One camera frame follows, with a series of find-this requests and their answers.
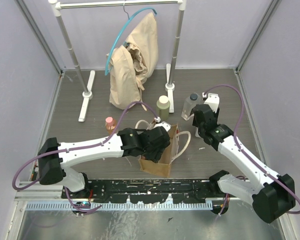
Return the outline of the blue clothes hanger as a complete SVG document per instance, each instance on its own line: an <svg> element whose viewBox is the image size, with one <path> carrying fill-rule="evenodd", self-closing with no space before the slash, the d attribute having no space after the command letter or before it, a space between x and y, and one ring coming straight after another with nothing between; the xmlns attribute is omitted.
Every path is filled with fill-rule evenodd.
<svg viewBox="0 0 300 240"><path fill-rule="evenodd" d="M128 27L128 25L132 22L132 20L133 20L138 14L140 14L140 13L142 13L142 12L144 12L144 11L147 11L147 10L152 11L152 13L153 13L155 16L158 14L157 11L156 11L153 7L144 7L144 8L141 8L141 9L137 10L134 14L132 14L132 15L128 18L128 20L125 22L125 24L123 25L123 27L122 27L121 30L119 31L119 33L118 33L116 39L114 40L114 43L113 43L111 49L110 49L110 51L109 51L109 53L108 53L108 55L107 55L107 58L106 58L105 70L104 70L104 75L105 75L105 76L107 76L107 75L110 73L111 69L112 69L111 67L109 67L109 65L110 65L110 60L111 60L111 57L112 57L113 52L114 52L114 50L115 50L115 47L116 47L117 43L119 42L119 40L120 40L122 34L124 33L124 31L126 30L126 28Z"/></svg>

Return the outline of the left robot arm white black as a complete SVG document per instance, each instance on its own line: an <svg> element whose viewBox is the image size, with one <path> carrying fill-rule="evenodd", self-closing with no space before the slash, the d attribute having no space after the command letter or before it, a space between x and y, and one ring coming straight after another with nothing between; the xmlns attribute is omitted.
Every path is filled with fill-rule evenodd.
<svg viewBox="0 0 300 240"><path fill-rule="evenodd" d="M170 145L170 129L170 124L162 122L152 129L125 128L108 137L81 142L59 143L55 137L49 138L38 153L39 183L44 186L60 184L78 198L85 198L90 193L88 179L73 166L127 156L143 156L157 163Z"/></svg>

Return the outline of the pink cap amber bottle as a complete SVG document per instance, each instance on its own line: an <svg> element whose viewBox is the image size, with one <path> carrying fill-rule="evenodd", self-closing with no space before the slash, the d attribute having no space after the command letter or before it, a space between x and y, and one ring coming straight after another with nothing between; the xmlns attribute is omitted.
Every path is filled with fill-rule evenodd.
<svg viewBox="0 0 300 240"><path fill-rule="evenodd" d="M117 122L113 117L109 116L105 119L105 128L109 135L114 131L116 126Z"/></svg>

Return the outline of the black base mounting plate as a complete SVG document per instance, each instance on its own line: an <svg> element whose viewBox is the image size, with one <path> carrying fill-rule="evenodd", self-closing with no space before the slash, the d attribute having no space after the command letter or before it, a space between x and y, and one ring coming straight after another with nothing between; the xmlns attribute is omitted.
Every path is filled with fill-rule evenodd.
<svg viewBox="0 0 300 240"><path fill-rule="evenodd" d="M207 179L95 179L87 188L68 192L71 199L90 199L94 203L154 204L169 197L173 204L205 203L212 198L223 199L226 194L213 190Z"/></svg>

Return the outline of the cream lid green jar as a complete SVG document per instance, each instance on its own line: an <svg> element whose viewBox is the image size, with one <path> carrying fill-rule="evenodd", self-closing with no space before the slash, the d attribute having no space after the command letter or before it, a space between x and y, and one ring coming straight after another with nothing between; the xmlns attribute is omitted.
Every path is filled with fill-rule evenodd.
<svg viewBox="0 0 300 240"><path fill-rule="evenodd" d="M156 112L161 121L169 118L170 101L166 95L161 95L156 102Z"/></svg>

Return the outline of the white bottle grey cap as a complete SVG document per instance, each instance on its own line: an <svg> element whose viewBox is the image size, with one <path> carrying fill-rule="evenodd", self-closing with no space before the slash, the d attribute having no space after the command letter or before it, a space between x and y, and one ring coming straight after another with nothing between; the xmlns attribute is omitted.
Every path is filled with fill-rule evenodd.
<svg viewBox="0 0 300 240"><path fill-rule="evenodd" d="M202 130L201 127L196 127L195 128L195 137L196 138L203 138L202 134L204 133L204 130Z"/></svg>

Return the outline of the dark cap clear bottle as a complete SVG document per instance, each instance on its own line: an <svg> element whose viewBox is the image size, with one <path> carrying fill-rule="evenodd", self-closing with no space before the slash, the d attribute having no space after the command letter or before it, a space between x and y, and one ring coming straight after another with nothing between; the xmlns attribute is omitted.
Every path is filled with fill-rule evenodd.
<svg viewBox="0 0 300 240"><path fill-rule="evenodd" d="M202 98L200 97L200 95L196 92L191 93L184 101L184 105L183 105L183 109L181 112L181 117L185 120L188 121L190 116L191 116L191 112L192 109L200 104Z"/></svg>

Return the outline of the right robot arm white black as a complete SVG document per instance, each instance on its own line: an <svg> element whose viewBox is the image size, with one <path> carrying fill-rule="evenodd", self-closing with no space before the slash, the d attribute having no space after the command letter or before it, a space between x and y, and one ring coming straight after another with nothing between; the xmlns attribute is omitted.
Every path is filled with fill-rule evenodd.
<svg viewBox="0 0 300 240"><path fill-rule="evenodd" d="M208 104L196 105L192 113L192 124L204 142L235 164L248 178L244 181L228 171L217 172L209 177L209 191L213 196L230 194L241 199L268 224L295 207L295 181L291 176L280 175L263 164L228 126L218 123L219 113Z"/></svg>

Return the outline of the white metal clothes rack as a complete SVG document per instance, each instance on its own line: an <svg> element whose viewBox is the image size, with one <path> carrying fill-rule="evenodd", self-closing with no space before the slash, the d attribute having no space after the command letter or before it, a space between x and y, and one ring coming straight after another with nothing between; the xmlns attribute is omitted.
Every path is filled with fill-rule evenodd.
<svg viewBox="0 0 300 240"><path fill-rule="evenodd" d="M84 9L84 8L102 8L102 7L125 7L125 6L150 6L150 5L168 5L168 4L177 4L178 5L178 19L177 19L177 28L174 40L174 47L171 57L171 62L166 64L166 83L165 90L167 92L167 97L170 102L169 113L172 114L175 112L174 105L174 75L176 69L177 55L180 44L180 36L182 30L182 23L184 18L184 13L186 10L187 1L186 0L115 0L115 1L98 1L98 2L80 2L80 3L61 3L58 0L50 0L49 5L52 9L52 12L57 20L60 31L62 33L63 39L66 43L69 55L72 59L75 72L77 74L78 80L83 87L82 92L82 105L78 117L78 121L83 123L86 120L88 106L90 100L93 98L92 88L95 81L96 72L91 70L87 82L83 77L79 61L76 57L73 45L71 43L70 37L66 30L61 10L66 9Z"/></svg>

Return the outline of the small green led board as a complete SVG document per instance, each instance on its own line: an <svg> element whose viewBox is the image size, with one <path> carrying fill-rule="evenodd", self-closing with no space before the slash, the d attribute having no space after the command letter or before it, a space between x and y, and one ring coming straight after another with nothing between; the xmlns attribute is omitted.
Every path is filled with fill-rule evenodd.
<svg viewBox="0 0 300 240"><path fill-rule="evenodd" d="M74 203L74 205L80 209L90 209L91 208L91 203L89 201L77 201Z"/></svg>

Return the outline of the canvas tote bag with handles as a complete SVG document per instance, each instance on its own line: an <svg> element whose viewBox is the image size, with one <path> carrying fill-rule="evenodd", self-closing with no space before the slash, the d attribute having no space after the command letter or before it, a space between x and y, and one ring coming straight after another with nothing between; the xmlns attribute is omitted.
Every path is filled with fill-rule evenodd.
<svg viewBox="0 0 300 240"><path fill-rule="evenodd" d="M155 163L151 160L147 160L145 157L141 156L138 159L140 170L142 172L155 175L158 177L169 178L172 168L172 163L179 158L188 148L192 135L189 131L179 131L177 124L170 125L168 127L169 135L169 146L163 151L160 160ZM183 135L187 136L187 140L181 150L180 137Z"/></svg>

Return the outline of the beige cloth garment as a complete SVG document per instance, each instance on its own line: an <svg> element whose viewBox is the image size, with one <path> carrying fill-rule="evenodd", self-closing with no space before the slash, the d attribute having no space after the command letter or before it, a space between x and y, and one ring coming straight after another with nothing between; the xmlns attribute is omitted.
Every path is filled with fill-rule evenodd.
<svg viewBox="0 0 300 240"><path fill-rule="evenodd" d="M119 109L142 100L144 83L159 59L158 29L154 13L148 13L120 47L108 54L110 68L109 102Z"/></svg>

